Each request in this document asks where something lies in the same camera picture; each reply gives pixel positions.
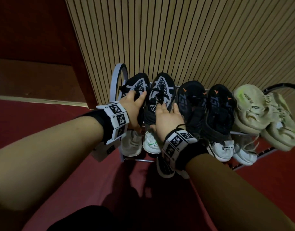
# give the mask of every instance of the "person's left hand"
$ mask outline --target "person's left hand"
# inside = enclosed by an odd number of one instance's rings
[[[147,92],[143,92],[142,95],[136,101],[134,101],[135,95],[136,92],[131,90],[129,93],[127,93],[125,97],[120,99],[119,102],[127,111],[129,118],[128,129],[134,129],[137,132],[141,132],[141,126],[138,124],[137,118],[139,110],[144,103]]]

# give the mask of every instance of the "black shoe with orange logo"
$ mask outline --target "black shoe with orange logo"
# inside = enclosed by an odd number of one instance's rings
[[[228,88],[222,84],[214,85],[208,91],[201,136],[215,143],[227,140],[234,124],[235,106],[233,95]]]
[[[206,91],[198,81],[188,81],[180,86],[175,102],[184,118],[186,130],[198,138],[206,111]]]

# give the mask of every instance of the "floor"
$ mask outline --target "floor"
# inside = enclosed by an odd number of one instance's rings
[[[84,107],[0,100],[0,148],[68,121]],[[118,152],[102,163],[88,156],[39,208],[24,231],[43,231],[88,205],[104,205],[136,230],[216,230],[189,180],[163,179],[154,163],[121,163]],[[295,149],[275,152],[237,173],[295,222]]]

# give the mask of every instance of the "hand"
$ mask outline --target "hand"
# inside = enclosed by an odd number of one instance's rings
[[[137,132],[141,132],[141,126],[138,124],[137,118],[139,110],[144,103],[147,92],[143,92],[142,95],[134,101],[136,92],[131,90],[125,97],[120,99],[120,104],[126,109],[129,118],[129,129],[134,129]]]
[[[185,124],[176,103],[174,103],[171,112],[167,110],[165,103],[162,105],[157,104],[155,115],[156,125],[151,125],[150,127],[157,133],[161,141],[164,141],[170,131],[176,129],[178,125]]]

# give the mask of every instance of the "person's right hand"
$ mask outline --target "person's right hand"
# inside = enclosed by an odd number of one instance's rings
[[[167,110],[165,103],[162,105],[157,104],[155,115],[156,125],[151,125],[150,127],[157,133],[161,141],[164,141],[170,131],[176,129],[178,125],[185,124],[176,103],[174,103],[171,112]]]

